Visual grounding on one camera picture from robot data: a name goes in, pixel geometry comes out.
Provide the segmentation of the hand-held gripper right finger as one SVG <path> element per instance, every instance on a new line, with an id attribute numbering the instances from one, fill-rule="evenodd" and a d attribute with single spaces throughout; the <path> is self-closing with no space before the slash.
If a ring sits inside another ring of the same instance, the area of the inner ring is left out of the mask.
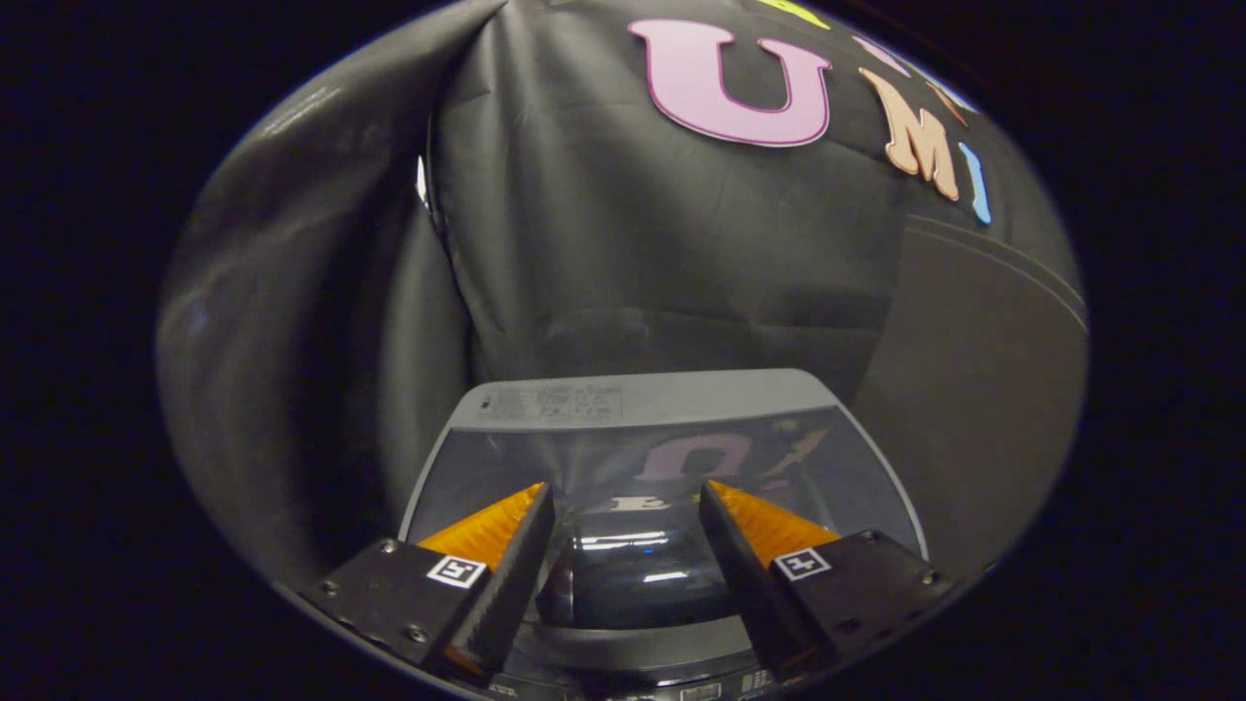
<path id="1" fill-rule="evenodd" d="M 953 578 L 877 529 L 840 535 L 721 482 L 699 520 L 753 652 L 780 682 L 829 676 L 934 616 Z"/>

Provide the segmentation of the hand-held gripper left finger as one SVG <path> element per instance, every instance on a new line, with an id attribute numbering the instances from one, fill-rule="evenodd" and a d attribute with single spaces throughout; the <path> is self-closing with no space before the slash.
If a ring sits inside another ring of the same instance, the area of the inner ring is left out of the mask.
<path id="1" fill-rule="evenodd" d="M 300 599 L 420 674 L 486 682 L 525 621 L 554 523 L 538 482 L 414 544 L 374 542 Z"/>

